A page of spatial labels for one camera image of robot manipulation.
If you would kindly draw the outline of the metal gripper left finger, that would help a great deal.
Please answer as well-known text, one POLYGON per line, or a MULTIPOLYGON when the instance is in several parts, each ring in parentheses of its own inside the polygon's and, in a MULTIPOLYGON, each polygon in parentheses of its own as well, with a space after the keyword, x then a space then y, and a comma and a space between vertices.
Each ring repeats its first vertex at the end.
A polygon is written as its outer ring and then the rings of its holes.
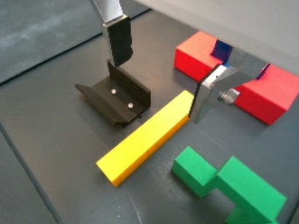
POLYGON ((129 16, 124 14, 118 0, 89 0, 89 2, 102 21, 102 34, 112 64, 118 67, 133 54, 129 16))

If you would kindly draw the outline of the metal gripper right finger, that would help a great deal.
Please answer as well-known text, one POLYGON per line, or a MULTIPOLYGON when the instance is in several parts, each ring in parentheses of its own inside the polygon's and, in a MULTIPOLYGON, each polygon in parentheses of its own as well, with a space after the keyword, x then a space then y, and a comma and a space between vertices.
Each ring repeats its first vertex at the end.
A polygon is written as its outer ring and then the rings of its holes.
POLYGON ((191 103, 189 119, 196 123, 217 102, 231 105, 239 97, 235 89, 252 81, 268 63, 243 50, 233 48, 228 56, 228 67, 217 64, 201 78, 191 103))

